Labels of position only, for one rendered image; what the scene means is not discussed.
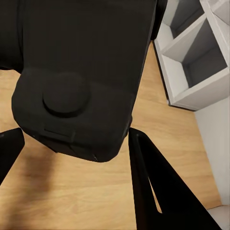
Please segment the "digital camera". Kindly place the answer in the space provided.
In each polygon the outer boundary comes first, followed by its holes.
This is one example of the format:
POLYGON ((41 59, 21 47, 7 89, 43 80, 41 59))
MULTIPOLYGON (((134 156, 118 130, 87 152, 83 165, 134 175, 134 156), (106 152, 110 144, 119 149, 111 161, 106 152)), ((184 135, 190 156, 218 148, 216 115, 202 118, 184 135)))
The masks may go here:
POLYGON ((168 0, 0 0, 0 69, 20 73, 13 118, 55 153, 120 151, 168 0))

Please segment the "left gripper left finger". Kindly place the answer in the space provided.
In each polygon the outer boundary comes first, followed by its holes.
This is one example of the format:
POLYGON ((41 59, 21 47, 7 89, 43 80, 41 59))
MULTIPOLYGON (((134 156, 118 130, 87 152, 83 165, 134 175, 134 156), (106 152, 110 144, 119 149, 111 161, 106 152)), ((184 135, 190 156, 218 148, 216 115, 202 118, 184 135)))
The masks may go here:
POLYGON ((25 146, 20 127, 0 133, 0 185, 25 146))

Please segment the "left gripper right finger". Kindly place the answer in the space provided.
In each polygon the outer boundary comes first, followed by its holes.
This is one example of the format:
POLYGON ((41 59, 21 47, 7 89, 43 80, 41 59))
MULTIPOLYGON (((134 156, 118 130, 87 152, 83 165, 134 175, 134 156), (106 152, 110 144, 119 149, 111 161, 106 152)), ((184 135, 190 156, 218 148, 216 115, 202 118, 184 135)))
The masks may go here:
POLYGON ((222 230, 144 132, 131 127, 128 145, 137 230, 222 230))

